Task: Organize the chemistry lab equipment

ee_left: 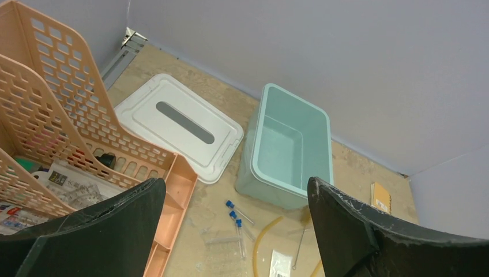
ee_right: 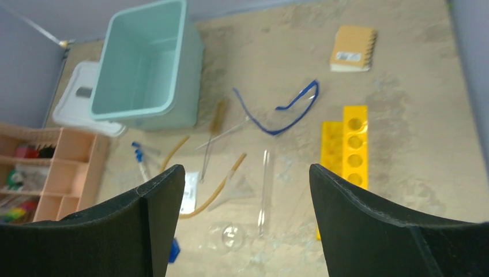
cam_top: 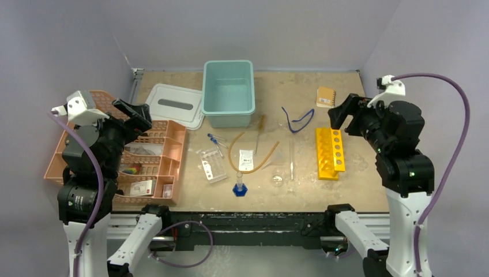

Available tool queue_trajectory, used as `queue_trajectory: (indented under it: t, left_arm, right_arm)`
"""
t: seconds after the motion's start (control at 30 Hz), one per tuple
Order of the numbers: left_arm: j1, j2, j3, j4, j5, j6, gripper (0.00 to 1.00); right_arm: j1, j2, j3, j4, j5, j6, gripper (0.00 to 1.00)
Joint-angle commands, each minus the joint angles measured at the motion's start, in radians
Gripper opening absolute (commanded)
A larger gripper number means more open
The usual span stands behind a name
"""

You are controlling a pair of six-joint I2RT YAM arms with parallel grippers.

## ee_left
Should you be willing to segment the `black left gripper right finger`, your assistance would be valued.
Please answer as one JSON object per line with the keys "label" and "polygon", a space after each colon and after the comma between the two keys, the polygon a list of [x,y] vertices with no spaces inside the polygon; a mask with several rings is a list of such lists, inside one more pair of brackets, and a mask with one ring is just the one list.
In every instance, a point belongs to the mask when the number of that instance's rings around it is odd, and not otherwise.
{"label": "black left gripper right finger", "polygon": [[488,241],[407,222],[318,177],[308,199],[326,276],[487,276]]}

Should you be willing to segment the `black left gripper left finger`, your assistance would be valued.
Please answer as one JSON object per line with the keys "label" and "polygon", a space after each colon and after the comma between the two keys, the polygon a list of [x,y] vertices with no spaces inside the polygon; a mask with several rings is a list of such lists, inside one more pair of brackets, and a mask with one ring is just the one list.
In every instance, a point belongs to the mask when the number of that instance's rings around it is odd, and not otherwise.
{"label": "black left gripper left finger", "polygon": [[2,276],[143,276],[166,185],[150,178],[112,198],[1,237]]}

